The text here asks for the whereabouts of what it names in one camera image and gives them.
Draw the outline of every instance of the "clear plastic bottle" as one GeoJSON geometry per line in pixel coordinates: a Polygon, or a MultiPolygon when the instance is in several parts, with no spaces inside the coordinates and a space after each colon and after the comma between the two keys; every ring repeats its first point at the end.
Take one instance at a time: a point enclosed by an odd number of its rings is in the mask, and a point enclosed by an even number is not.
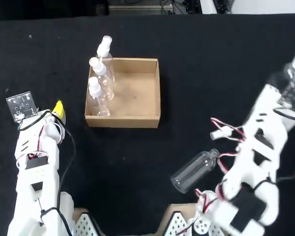
{"type": "Polygon", "coordinates": [[[110,71],[107,70],[106,66],[98,58],[91,58],[89,64],[98,76],[99,83],[106,92],[108,100],[111,101],[114,98],[114,82],[110,71]]]}
{"type": "Polygon", "coordinates": [[[200,152],[171,177],[173,185],[181,193],[188,192],[200,179],[213,170],[218,156],[219,152],[216,149],[200,152]]]}
{"type": "Polygon", "coordinates": [[[113,56],[110,54],[110,45],[112,43],[112,38],[109,36],[104,36],[102,42],[97,48],[97,58],[104,63],[107,70],[109,70],[113,82],[115,81],[115,70],[113,64],[113,56]]]}
{"type": "Polygon", "coordinates": [[[271,77],[270,84],[282,94],[278,101],[279,104],[295,112],[295,57],[291,63],[285,65],[283,72],[275,73],[271,77]]]}
{"type": "Polygon", "coordinates": [[[107,95],[96,77],[88,80],[87,102],[92,116],[110,116],[107,95]]]}

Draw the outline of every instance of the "white robotic arm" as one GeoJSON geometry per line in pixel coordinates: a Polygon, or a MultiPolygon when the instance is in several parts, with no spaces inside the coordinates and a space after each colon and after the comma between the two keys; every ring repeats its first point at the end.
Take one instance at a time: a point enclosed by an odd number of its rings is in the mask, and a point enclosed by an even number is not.
{"type": "Polygon", "coordinates": [[[71,196],[65,192],[61,193],[58,206],[58,144],[62,142],[65,130],[55,118],[56,115],[64,119],[64,110],[58,103],[53,113],[49,110],[37,113],[31,99],[30,93],[7,99],[12,113],[16,114],[15,119],[20,118],[20,135],[15,150],[19,169],[17,199],[7,235],[67,236],[66,227],[73,232],[75,226],[72,220],[74,208],[71,196]]]}
{"type": "MultiPolygon", "coordinates": [[[[288,139],[288,131],[295,126],[295,58],[285,68],[284,75],[286,84],[283,89],[272,82],[265,85],[247,121],[241,126],[241,139],[230,138],[232,131],[238,128],[222,122],[226,126],[217,125],[219,130],[211,133],[212,139],[226,137],[239,143],[236,154],[225,153],[235,156],[229,171],[219,162],[222,155],[215,157],[225,175],[217,185],[216,193],[204,191],[198,194],[197,209],[203,219],[208,219],[234,236],[262,236],[264,226],[272,224],[279,212],[276,172],[280,167],[280,154],[288,139]]],[[[212,151],[206,154],[203,163],[201,157],[196,160],[201,167],[194,167],[197,166],[194,161],[179,171],[179,174],[183,173],[183,178],[179,176],[173,182],[179,191],[180,186],[193,186],[195,179],[212,169],[209,165],[213,165],[214,157],[210,154],[212,151]]]]}

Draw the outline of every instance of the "yellow part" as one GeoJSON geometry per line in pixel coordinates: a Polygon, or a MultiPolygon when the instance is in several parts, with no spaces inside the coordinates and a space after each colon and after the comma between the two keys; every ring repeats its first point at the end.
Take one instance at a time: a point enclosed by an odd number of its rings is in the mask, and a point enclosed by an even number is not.
{"type": "Polygon", "coordinates": [[[53,109],[53,112],[57,112],[58,117],[60,119],[63,118],[63,116],[64,116],[64,108],[63,108],[63,104],[62,104],[62,102],[60,100],[56,103],[56,106],[53,109]]]}

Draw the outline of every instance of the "cardboard box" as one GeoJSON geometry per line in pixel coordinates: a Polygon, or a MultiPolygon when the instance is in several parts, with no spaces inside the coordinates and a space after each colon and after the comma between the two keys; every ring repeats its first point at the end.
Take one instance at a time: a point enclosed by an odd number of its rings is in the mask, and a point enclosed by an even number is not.
{"type": "MultiPolygon", "coordinates": [[[[90,127],[157,128],[161,116],[159,67],[157,59],[114,58],[115,97],[109,117],[91,116],[85,105],[90,127]]],[[[92,68],[89,77],[95,76],[92,68]]]]}

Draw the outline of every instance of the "black cloth surface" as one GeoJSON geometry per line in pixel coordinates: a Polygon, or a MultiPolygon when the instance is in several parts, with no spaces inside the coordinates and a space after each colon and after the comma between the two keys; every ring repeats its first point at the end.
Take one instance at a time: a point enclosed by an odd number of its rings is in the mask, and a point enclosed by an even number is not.
{"type": "MultiPolygon", "coordinates": [[[[295,15],[146,16],[0,22],[0,235],[16,200],[18,138],[5,98],[30,90],[41,110],[64,102],[77,158],[63,190],[90,210],[107,235],[155,232],[171,203],[192,203],[170,176],[196,153],[233,151],[213,142],[210,117],[240,125],[273,71],[295,54],[295,15]],[[84,119],[89,58],[103,35],[115,57],[158,58],[158,129],[89,128],[84,119]]],[[[72,151],[60,148],[60,174],[72,151]]],[[[225,158],[231,164],[232,158],[225,158]]],[[[279,176],[294,171],[295,129],[281,155],[279,176]]],[[[215,168],[197,184],[213,189],[215,168]]],[[[295,231],[295,180],[279,184],[280,211],[266,235],[295,231]]]]}

